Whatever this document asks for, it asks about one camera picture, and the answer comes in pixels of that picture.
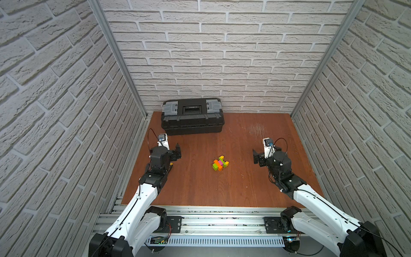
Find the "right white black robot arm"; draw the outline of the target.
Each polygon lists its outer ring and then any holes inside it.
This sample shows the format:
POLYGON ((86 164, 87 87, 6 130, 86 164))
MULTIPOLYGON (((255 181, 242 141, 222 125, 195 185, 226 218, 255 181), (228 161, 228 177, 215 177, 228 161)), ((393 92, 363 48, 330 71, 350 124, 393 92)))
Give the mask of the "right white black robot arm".
POLYGON ((282 193, 308 208, 318 220, 291 206, 280 214, 277 227, 285 233, 302 232, 338 257, 385 257, 387 255, 379 229, 361 222, 320 196, 302 178, 292 172, 291 160, 281 149, 272 146, 263 153, 253 152, 253 161, 267 167, 269 180, 282 193))

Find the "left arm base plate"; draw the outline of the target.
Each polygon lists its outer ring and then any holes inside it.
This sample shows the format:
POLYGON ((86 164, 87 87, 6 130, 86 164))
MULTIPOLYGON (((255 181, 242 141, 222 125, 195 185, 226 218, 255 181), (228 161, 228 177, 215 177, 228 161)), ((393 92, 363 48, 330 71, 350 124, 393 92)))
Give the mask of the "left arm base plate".
POLYGON ((182 216, 161 217, 160 225, 154 233, 180 233, 182 228, 182 216))

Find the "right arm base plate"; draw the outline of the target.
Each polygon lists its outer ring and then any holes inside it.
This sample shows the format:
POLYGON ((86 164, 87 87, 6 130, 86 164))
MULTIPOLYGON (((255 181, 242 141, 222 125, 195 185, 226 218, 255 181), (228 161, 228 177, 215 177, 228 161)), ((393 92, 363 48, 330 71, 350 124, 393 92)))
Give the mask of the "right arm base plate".
POLYGON ((264 226, 267 234, 299 234, 292 222, 288 218, 284 217, 264 217, 264 226))

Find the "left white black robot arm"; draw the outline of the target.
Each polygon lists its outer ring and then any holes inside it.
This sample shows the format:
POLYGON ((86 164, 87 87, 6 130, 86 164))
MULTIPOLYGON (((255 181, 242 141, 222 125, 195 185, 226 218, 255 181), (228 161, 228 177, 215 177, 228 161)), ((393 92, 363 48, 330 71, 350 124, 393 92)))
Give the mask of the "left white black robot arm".
POLYGON ((89 257, 135 257, 153 232, 167 226, 167 211, 151 204, 166 184, 172 162, 181 157, 179 145, 175 150, 162 144, 150 150, 135 195, 105 233, 90 240, 89 257))

